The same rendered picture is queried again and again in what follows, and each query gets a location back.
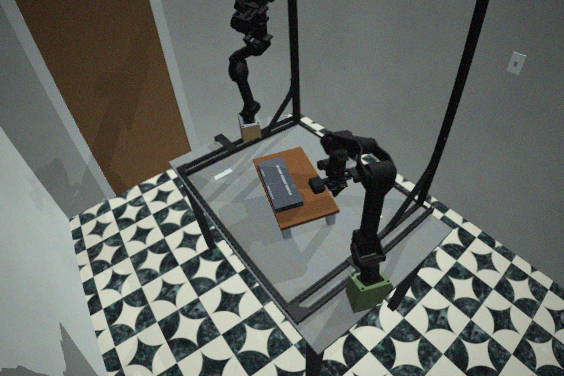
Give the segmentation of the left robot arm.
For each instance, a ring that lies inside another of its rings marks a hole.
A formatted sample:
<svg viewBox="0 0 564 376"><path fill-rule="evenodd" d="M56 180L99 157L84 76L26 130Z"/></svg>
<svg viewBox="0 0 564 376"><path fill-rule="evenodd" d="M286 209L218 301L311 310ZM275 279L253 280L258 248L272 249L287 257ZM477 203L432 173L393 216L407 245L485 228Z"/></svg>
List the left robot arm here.
<svg viewBox="0 0 564 376"><path fill-rule="evenodd" d="M366 193L361 226L360 229L353 231L350 250L354 266L360 268L360 275L357 275L356 278L367 287L384 281L384 278L380 276L379 262L385 261L386 255L381 245L381 240L377 236L377 231L384 197L393 188L397 176L397 169L389 153L379 147L374 138L358 140L363 138L365 137L353 136L352 132L348 130L337 132L326 131L326 134L320 139L320 143L325 153L329 155L329 158L317 161L317 168L320 171L325 170L325 174L328 176L328 162L329 166L333 169L343 169L346 166L346 161L349 161L346 150L356 152L358 157L356 170L362 181L362 185L366 189ZM380 161L363 165L361 153L362 155L373 153ZM372 256L374 257L368 258ZM361 260L364 258L366 259Z"/></svg>

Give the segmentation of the grey network switch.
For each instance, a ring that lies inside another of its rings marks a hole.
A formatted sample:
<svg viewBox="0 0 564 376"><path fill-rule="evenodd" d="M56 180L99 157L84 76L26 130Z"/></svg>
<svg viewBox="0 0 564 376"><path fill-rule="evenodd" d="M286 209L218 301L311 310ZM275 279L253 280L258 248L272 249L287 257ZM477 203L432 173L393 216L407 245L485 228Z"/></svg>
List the grey network switch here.
<svg viewBox="0 0 564 376"><path fill-rule="evenodd" d="M303 200L282 157L258 162L257 165L275 213L303 206Z"/></svg>

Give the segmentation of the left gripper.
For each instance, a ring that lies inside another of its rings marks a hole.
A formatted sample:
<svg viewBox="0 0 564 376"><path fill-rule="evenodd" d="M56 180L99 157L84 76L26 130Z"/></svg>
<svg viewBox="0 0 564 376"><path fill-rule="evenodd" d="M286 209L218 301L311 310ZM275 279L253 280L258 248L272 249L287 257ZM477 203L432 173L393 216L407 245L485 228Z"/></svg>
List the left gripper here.
<svg viewBox="0 0 564 376"><path fill-rule="evenodd" d="M346 169L346 166L343 169L333 169L329 166L329 162L327 163L327 166L329 167L327 178L321 180L320 176L318 176L308 180L308 184L314 194L323 193L325 191L323 183L326 185L328 190L332 192L333 197L336 197L344 188L348 187L348 184L346 183L347 180L353 178L354 183L361 182L356 166L348 169ZM346 172L347 174L345 174Z"/></svg>

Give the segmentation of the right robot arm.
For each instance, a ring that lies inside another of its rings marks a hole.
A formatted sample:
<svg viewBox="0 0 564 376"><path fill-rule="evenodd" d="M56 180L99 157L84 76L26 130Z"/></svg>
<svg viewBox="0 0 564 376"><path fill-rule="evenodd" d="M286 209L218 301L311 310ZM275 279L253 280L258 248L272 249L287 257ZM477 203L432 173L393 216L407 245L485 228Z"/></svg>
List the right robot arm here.
<svg viewBox="0 0 564 376"><path fill-rule="evenodd" d="M240 11L241 14L245 14L247 12L245 10L245 5L243 5L243 2L245 1L246 0L236 0L234 9ZM271 42L269 40L273 36L267 33L267 24L265 27L259 29L253 28L251 26L246 27L244 25L235 23L233 20L233 16L231 18L230 26L233 29L235 29L237 32L240 31L241 33L245 34L243 41L248 46L248 47L245 46L235 51L230 56L228 71L232 81L236 80L234 82L237 83L242 99L244 101L243 110L239 113L240 116L243 118L243 124L251 124L251 123L255 123L254 115L256 115L256 113L260 110L260 103L254 101L253 99L247 80L249 72L247 67L247 61L245 60L245 58L250 57L252 55L253 56L262 55L266 51L266 49L271 45ZM252 34L250 34L251 29L252 29ZM252 38L254 38L254 40L250 42ZM246 47L250 50L248 50Z"/></svg>

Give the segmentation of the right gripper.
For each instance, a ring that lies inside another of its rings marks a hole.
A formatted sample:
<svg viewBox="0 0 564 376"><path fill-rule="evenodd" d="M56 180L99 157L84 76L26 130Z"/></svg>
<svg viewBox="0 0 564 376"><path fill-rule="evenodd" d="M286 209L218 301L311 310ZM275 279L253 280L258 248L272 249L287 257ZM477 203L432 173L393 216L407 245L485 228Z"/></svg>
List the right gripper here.
<svg viewBox="0 0 564 376"><path fill-rule="evenodd" d="M233 14L234 22L244 26L250 25L251 27L257 29L265 27L267 21L269 20L269 17L266 16L266 11L269 9L269 6L266 5L269 2L273 2L273 1L274 0L246 0L243 3L243 5L245 5L245 10L248 11L245 14L241 14L241 12L237 10ZM239 16L241 16L241 18ZM250 18L249 16L250 17L252 16L252 18ZM245 19L249 19L249 20L245 20Z"/></svg>

